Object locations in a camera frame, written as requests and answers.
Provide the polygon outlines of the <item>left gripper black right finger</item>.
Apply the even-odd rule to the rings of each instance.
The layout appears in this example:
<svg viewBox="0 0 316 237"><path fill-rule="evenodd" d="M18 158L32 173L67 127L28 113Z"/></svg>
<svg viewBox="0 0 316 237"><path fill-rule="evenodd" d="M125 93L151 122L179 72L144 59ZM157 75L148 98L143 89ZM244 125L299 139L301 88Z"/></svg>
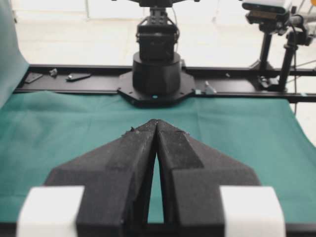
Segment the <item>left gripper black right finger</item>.
<svg viewBox="0 0 316 237"><path fill-rule="evenodd" d="M283 237L282 208L246 164L159 120L158 159L166 221L182 237Z"/></svg>

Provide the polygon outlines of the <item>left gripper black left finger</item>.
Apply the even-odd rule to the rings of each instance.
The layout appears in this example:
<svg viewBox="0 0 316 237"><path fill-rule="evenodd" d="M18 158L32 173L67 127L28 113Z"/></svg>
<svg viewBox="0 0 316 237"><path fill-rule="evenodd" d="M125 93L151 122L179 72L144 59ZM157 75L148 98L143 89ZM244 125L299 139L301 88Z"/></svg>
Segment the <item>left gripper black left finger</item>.
<svg viewBox="0 0 316 237"><path fill-rule="evenodd" d="M19 237L121 237L132 216L146 219L157 121L51 170L30 189Z"/></svg>

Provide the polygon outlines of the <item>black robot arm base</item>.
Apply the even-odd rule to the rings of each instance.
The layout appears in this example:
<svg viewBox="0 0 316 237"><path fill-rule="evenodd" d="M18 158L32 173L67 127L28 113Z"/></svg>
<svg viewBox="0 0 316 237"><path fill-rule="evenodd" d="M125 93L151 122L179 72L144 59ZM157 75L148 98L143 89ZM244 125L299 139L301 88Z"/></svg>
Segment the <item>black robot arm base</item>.
<svg viewBox="0 0 316 237"><path fill-rule="evenodd" d="M137 25L139 51L132 70L119 77L118 93L139 105L168 105L195 92L194 77L182 70L181 56L174 47L180 30L167 14L173 0L140 0L150 14Z"/></svg>

